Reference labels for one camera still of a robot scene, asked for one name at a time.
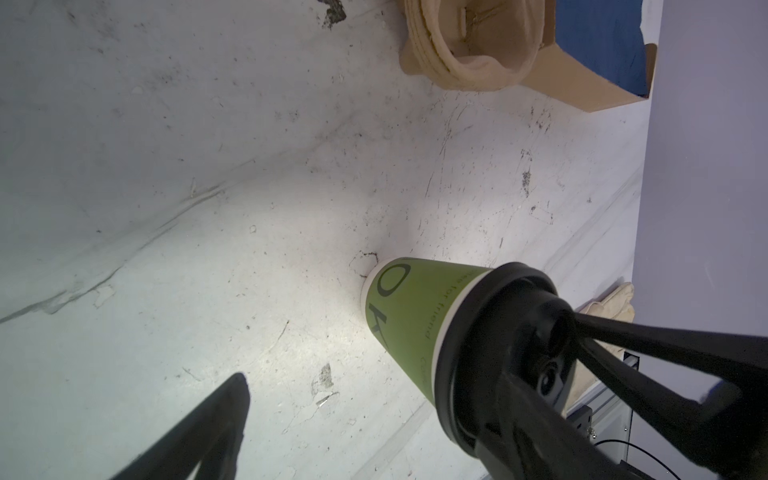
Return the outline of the black plastic cup lid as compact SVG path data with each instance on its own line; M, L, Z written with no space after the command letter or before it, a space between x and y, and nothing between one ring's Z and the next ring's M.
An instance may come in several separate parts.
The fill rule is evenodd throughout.
M561 408L573 379L566 318L551 279L520 262L485 269L460 288L435 343L433 399L448 438L472 457L502 438L509 410L497 401L505 374Z

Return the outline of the green paper coffee cup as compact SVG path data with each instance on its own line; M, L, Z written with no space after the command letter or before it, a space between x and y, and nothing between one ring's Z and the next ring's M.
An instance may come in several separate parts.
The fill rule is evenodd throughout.
M429 400L438 358L459 306L491 270L418 258L378 263L361 294L373 336Z

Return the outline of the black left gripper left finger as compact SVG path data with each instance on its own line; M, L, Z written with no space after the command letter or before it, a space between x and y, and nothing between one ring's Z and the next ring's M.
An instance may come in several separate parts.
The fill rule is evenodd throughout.
M233 479L250 406L246 377L235 373L117 479Z

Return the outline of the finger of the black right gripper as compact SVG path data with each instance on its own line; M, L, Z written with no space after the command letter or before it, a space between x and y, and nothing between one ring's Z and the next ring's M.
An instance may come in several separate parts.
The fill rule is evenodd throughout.
M691 463L767 476L767 340L576 314L579 360Z

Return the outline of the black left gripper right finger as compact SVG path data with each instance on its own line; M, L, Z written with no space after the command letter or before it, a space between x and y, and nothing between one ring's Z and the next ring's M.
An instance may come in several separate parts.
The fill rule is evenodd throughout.
M493 479L636 479L553 408L562 393L559 371L475 374L474 457Z

